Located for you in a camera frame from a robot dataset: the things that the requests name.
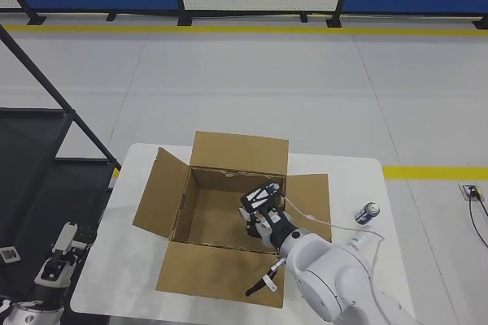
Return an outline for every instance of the concrete floor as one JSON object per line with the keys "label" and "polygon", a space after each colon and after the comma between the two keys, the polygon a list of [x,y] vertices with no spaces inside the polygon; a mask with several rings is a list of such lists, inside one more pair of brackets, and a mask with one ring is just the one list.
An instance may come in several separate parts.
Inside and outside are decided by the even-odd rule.
{"label": "concrete floor", "polygon": [[[47,24],[102,24],[105,17],[98,17],[61,15]],[[175,20],[121,17],[115,23]],[[400,19],[344,24],[411,28]],[[473,28],[466,20],[409,24]],[[121,162],[133,143],[191,145],[194,132],[206,130],[281,137],[290,140],[292,152],[370,157],[383,165],[488,166],[488,38],[13,37]],[[1,42],[0,106],[57,107]],[[264,119],[252,117],[258,113]],[[59,156],[102,157],[77,128]],[[478,185],[488,208],[488,182]],[[488,251],[471,226],[457,181],[387,180],[387,187],[417,319],[488,324]],[[486,219],[478,208],[474,214],[488,238]]]}

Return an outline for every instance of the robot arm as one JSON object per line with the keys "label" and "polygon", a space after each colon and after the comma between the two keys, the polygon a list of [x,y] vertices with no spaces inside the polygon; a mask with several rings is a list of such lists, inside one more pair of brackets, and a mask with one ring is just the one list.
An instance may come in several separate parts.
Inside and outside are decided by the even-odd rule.
{"label": "robot arm", "polygon": [[241,198],[243,207],[239,212],[246,220],[248,234],[276,248],[279,256],[270,272],[246,295],[266,284],[273,290],[268,284],[271,271],[286,264],[302,297],[327,322],[351,307],[359,312],[363,325],[418,324],[394,298],[372,288],[371,267],[356,249],[331,244],[306,229],[296,228],[278,204],[279,188],[278,184],[265,184]]}
{"label": "robot arm", "polygon": [[[66,223],[34,280],[30,295],[32,300],[15,303],[3,324],[59,324],[63,299],[71,285],[72,273],[95,239],[96,231],[92,228]],[[0,313],[7,310],[10,303],[4,301]]]}

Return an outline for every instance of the electrical socket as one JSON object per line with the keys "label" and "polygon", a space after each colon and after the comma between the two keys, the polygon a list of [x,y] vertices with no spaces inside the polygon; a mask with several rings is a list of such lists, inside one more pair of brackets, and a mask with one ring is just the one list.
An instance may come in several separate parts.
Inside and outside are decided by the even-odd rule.
{"label": "electrical socket", "polygon": [[[470,201],[470,188],[472,186],[475,186],[475,188],[479,192],[479,195],[481,196],[481,201],[485,201],[485,197],[482,196],[481,188],[479,188],[477,185],[459,183],[459,189],[461,190],[461,193],[463,194],[464,200]],[[475,197],[472,197],[472,201],[477,201],[477,199]]]}

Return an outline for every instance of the yellow floor line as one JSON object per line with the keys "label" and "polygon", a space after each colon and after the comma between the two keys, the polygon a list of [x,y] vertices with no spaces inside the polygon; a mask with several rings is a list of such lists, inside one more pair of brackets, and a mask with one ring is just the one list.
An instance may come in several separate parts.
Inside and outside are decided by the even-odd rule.
{"label": "yellow floor line", "polygon": [[103,26],[103,25],[5,25],[8,32],[29,33],[301,33],[355,35],[409,35],[429,37],[488,37],[488,30],[408,28],[325,28],[295,26]]}
{"label": "yellow floor line", "polygon": [[[114,170],[113,177],[120,174]],[[488,167],[384,166],[386,180],[488,180]]]}

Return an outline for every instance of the cardboard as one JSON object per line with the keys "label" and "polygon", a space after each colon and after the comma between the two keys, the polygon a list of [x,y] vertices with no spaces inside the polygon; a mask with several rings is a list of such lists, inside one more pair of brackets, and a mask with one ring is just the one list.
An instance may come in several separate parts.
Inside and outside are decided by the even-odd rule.
{"label": "cardboard", "polygon": [[227,133],[195,133],[191,166],[287,175],[287,140]]}
{"label": "cardboard", "polygon": [[[275,181],[299,209],[330,220],[327,175],[287,173],[287,141],[197,132],[185,165],[159,149],[133,225],[167,237],[156,290],[281,308],[284,271],[267,288],[245,296],[277,260],[274,249],[246,233],[240,197]],[[330,238],[330,227],[286,206],[299,228]]]}
{"label": "cardboard", "polygon": [[[276,261],[274,255],[172,242],[164,256],[156,288],[169,293],[181,291],[190,296],[246,300],[280,308],[283,285],[278,286],[276,292],[264,288],[250,297],[244,295]],[[275,277],[275,283],[279,279],[284,279],[283,268]]]}

